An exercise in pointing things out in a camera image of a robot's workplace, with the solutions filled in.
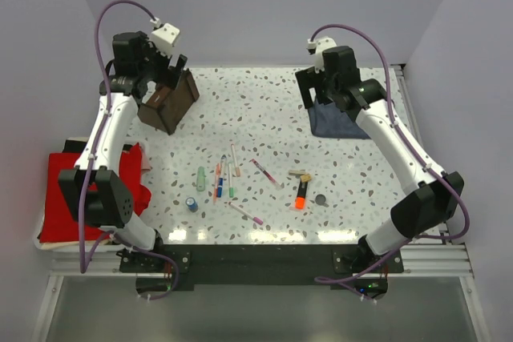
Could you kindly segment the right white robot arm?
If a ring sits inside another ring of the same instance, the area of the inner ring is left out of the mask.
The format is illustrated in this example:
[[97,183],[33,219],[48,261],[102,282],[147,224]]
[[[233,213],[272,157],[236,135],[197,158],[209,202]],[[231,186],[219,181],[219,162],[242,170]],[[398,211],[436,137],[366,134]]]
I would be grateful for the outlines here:
[[390,218],[362,236],[353,263],[377,271],[386,253],[450,219],[464,182],[458,172],[447,173],[422,149],[406,129],[376,79],[362,80],[353,50],[329,40],[310,44],[313,66],[296,73],[306,107],[334,104],[378,146],[405,194],[390,210]]

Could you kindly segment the pink capped marker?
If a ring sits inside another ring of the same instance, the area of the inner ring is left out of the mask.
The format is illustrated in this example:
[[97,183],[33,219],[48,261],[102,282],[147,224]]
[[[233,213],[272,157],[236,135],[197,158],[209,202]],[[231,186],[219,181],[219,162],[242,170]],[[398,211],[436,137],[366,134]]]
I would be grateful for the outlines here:
[[230,208],[232,208],[232,209],[236,210],[237,212],[241,213],[244,217],[252,220],[254,223],[256,223],[258,225],[262,225],[264,223],[260,218],[249,214],[244,208],[236,205],[235,203],[229,202],[228,205],[230,206]]

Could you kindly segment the orange black highlighter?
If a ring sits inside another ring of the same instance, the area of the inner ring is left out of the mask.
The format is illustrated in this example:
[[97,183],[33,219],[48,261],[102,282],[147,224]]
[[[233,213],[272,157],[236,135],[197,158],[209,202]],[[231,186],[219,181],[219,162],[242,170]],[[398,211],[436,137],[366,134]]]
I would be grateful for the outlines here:
[[308,184],[308,182],[303,182],[301,180],[297,188],[297,196],[295,199],[294,207],[298,210],[302,210],[305,206],[305,198],[308,190]]

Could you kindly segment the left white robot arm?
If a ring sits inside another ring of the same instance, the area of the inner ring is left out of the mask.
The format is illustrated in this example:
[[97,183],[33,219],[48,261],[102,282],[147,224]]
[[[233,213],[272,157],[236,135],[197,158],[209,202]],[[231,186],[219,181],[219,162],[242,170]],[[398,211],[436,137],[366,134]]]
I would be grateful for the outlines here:
[[138,262],[159,271],[166,252],[155,245],[156,231],[135,213],[132,193],[119,175],[128,129],[137,116],[149,82],[173,87],[186,57],[171,66],[180,30],[165,23],[150,34],[142,31],[114,36],[114,74],[103,72],[99,109],[87,144],[74,166],[60,171],[59,188],[79,225],[79,249],[85,249],[87,227],[97,227],[132,247],[141,248]]

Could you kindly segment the brown wooden desk organizer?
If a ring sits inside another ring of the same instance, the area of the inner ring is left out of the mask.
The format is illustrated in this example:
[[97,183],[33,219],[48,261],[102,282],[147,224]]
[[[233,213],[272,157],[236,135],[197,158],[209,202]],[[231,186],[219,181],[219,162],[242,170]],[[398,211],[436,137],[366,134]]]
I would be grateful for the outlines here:
[[158,83],[148,101],[139,107],[139,120],[156,130],[172,135],[189,108],[200,97],[192,72],[186,69],[176,87]]

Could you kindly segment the green capped marker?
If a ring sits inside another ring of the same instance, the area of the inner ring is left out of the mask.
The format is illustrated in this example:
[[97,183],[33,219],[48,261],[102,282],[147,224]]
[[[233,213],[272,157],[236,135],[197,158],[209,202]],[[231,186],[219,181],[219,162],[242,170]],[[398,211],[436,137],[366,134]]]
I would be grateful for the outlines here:
[[233,199],[235,197],[234,186],[233,186],[233,165],[232,162],[228,163],[228,193],[229,198]]

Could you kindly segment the red gel pen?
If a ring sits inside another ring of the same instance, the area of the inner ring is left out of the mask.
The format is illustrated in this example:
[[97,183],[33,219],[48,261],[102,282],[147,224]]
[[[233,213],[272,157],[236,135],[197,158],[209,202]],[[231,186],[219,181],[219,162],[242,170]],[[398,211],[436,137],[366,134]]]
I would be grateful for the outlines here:
[[255,159],[251,159],[251,163],[255,165],[255,167],[267,178],[267,180],[275,186],[277,189],[282,189],[283,186],[281,183],[278,183],[276,179],[268,172],[268,170],[262,166],[258,161]]

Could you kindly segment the peach capped marker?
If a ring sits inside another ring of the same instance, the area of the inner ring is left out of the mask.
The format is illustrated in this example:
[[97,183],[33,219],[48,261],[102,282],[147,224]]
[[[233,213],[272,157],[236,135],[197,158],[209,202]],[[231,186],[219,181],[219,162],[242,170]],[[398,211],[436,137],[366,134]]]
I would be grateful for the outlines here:
[[232,154],[232,163],[234,166],[233,173],[236,177],[240,177],[240,166],[239,166],[239,162],[238,162],[238,159],[236,156],[236,146],[234,143],[231,143],[230,149],[231,149],[231,154]]

